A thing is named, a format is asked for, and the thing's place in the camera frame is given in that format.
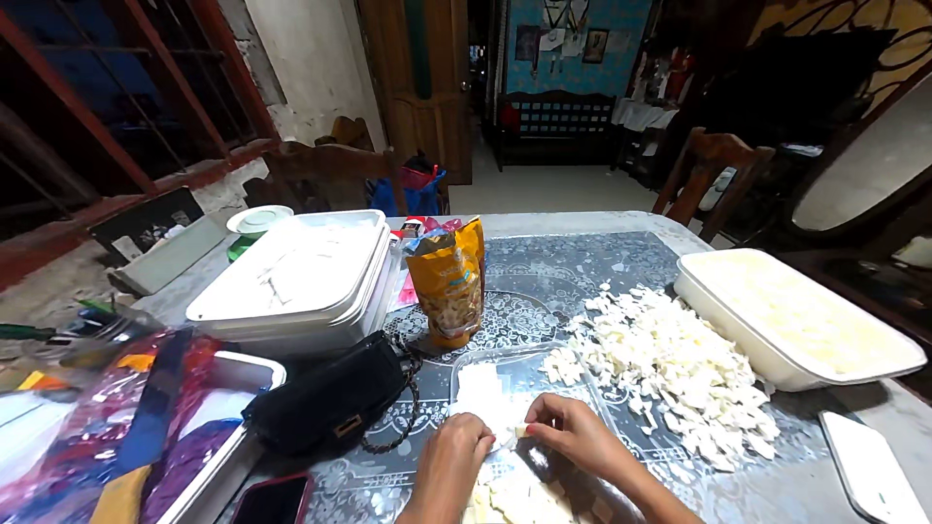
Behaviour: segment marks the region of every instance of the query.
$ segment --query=wooden door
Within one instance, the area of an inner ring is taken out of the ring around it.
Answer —
[[[447,184],[471,184],[466,0],[358,3],[389,142],[442,164]]]

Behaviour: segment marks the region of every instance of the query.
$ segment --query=picture frame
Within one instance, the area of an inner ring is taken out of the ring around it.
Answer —
[[[608,29],[590,29],[582,48],[582,63],[602,63],[605,60],[605,46],[609,43]]]
[[[540,26],[519,25],[514,38],[514,60],[516,62],[533,62],[537,56],[540,39]]]

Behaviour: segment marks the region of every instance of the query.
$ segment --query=window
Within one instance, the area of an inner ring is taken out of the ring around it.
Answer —
[[[278,139],[216,0],[0,0],[0,68],[0,241]]]

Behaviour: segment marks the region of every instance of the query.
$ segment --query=lace tablecloth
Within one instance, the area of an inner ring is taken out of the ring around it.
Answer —
[[[669,288],[684,249],[680,236],[678,253],[671,250],[677,239],[668,233],[655,229],[488,239],[482,330],[465,348],[425,361],[417,375],[420,414],[400,447],[384,455],[357,448],[309,467],[317,488],[307,522],[392,522],[410,497],[421,447],[444,420],[453,361],[464,352],[566,338],[561,326],[583,313],[583,300],[596,296],[598,285],[608,279],[613,292],[638,283]],[[426,337],[426,317],[417,306],[399,310],[386,319],[385,329],[416,341]],[[412,408],[408,395],[403,393],[370,429],[372,442],[391,441],[406,426]],[[624,406],[627,392],[603,395],[620,438],[706,522],[859,520],[844,497],[818,424],[820,410],[844,412],[828,390],[775,394],[766,409],[782,432],[775,443],[778,456],[773,461],[748,458],[734,474],[716,473],[702,459],[690,459],[679,437],[665,428],[644,435],[639,429],[644,422],[633,420]],[[688,472],[687,478],[671,475],[673,463]],[[293,462],[267,458],[243,488],[293,469]],[[229,520],[238,498],[220,522]],[[622,521],[621,513],[613,521]]]

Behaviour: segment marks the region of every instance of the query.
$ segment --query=table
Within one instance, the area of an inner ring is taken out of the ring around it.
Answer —
[[[582,311],[584,298],[611,278],[613,291],[645,283],[666,286],[677,275],[680,255],[711,250],[688,229],[643,212],[498,214],[483,216],[487,237],[487,316],[466,350],[565,338],[559,325]],[[178,323],[184,310],[226,267],[222,243],[140,307],[159,320]],[[386,329],[417,338],[422,315],[396,311]],[[400,447],[386,455],[355,449],[309,466],[318,481],[308,522],[391,522],[410,496],[420,447],[444,418],[449,366],[456,354],[425,362],[418,373],[422,415]],[[622,439],[648,468],[706,522],[863,522],[848,503],[817,421],[821,409],[850,412],[880,431],[925,511],[932,515],[932,407],[893,380],[803,393],[777,393],[769,405],[780,429],[774,461],[743,464],[734,474],[708,470],[691,460],[694,480],[670,475],[669,464],[688,461],[673,435],[648,439],[633,426],[623,395],[605,395]],[[392,440],[410,412],[408,393],[370,429],[374,442]],[[245,487],[293,471],[293,461],[270,457],[251,472]],[[228,522],[231,502],[218,522]]]

